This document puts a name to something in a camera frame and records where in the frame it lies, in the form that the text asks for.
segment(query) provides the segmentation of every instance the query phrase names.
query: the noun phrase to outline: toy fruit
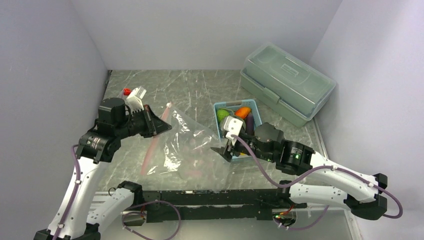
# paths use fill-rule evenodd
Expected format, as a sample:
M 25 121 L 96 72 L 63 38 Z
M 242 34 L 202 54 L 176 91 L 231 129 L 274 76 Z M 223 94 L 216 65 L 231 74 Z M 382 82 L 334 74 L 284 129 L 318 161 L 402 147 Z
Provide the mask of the toy fruit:
M 242 119 L 245 119 L 251 111 L 252 111 L 252 110 L 250 109 L 250 107 L 243 106 L 243 107 L 240 107 L 240 108 L 239 108 L 239 109 L 235 112 L 235 115 L 236 115 L 236 116 L 239 116 L 239 117 L 240 117 L 240 118 L 242 118 Z
M 249 113 L 246 117 L 246 133 L 249 135 L 253 135 L 255 132 L 255 121 L 253 118 L 253 114 Z
M 222 122 L 222 120 L 229 115 L 230 115 L 230 113 L 225 109 L 218 109 L 216 111 L 216 118 L 218 120 L 218 123 Z

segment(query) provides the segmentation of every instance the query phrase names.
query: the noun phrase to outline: blue basket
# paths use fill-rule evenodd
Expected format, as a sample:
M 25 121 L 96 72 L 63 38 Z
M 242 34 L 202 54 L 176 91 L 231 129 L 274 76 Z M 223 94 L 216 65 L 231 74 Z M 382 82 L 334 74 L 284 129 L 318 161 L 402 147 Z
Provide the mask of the blue basket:
M 225 108 L 225 109 L 233 110 L 235 112 L 235 111 L 239 110 L 239 108 L 241 108 L 241 107 L 249 107 L 251 109 L 255 129 L 256 129 L 256 127 L 262 125 L 261 116 L 259 116 L 258 106 L 256 106 L 255 100 L 247 99 L 247 100 L 217 102 L 213 105 L 213 108 L 214 108 L 213 114 L 215 115 L 216 130 L 218 131 L 219 138 L 222 139 L 223 136 L 222 136 L 221 131 L 220 131 L 220 124 L 218 123 L 217 110 L 220 109 L 220 108 Z M 244 158 L 244 157 L 243 156 L 240 156 L 240 157 L 234 156 L 233 158 L 237 159 L 237 158 Z

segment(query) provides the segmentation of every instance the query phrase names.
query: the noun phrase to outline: gray marble table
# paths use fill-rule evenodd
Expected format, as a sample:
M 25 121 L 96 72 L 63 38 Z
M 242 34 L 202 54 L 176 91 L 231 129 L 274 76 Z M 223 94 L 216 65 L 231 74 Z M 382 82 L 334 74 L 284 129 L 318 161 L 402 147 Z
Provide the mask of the gray marble table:
M 166 104 L 172 102 L 189 117 L 216 133 L 214 103 L 255 99 L 240 86 L 240 82 L 239 70 L 114 70 L 104 98 L 117 97 L 123 88 L 133 89 L 143 86 L 147 90 L 143 103 L 149 104 L 158 116 L 163 113 Z M 263 123 L 271 123 L 284 131 L 284 137 L 288 140 L 300 142 L 326 154 L 315 121 L 298 128 L 261 101 L 256 100 L 256 103 Z M 142 184 L 144 190 L 168 190 L 162 189 L 161 185 L 149 184 L 149 178 L 140 173 L 150 141 L 140 136 L 124 139 L 121 149 L 115 153 L 110 167 L 100 181 L 98 190 L 107 191 L 125 180 Z M 295 178 L 275 170 L 275 165 L 272 163 L 263 161 L 262 166 L 277 182 Z M 305 182 L 313 185 L 322 184 L 312 179 L 306 179 Z M 253 188 L 274 188 L 274 186 L 262 176 L 253 160 L 232 162 L 225 189 Z

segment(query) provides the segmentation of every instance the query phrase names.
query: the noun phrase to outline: white enclosure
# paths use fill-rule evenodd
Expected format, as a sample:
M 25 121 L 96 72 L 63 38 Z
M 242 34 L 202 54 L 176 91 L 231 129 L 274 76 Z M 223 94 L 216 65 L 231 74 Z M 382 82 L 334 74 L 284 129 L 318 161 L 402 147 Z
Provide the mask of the white enclosure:
M 422 239 L 424 1 L 0 3 L 0 239 L 53 219 L 108 69 L 240 69 L 265 42 L 337 82 L 316 117 L 329 158 L 388 175 L 404 205 L 401 219 L 360 220 L 363 239 Z

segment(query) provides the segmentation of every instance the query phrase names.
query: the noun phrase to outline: plastic bag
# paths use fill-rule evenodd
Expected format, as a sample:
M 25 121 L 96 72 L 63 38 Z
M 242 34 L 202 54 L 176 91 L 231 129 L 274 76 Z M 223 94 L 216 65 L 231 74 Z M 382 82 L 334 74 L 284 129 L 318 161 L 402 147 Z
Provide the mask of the plastic bag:
M 222 145 L 219 137 L 173 106 L 162 119 L 172 129 L 154 137 L 141 174 L 161 179 L 161 190 L 223 189 L 230 163 L 211 150 Z

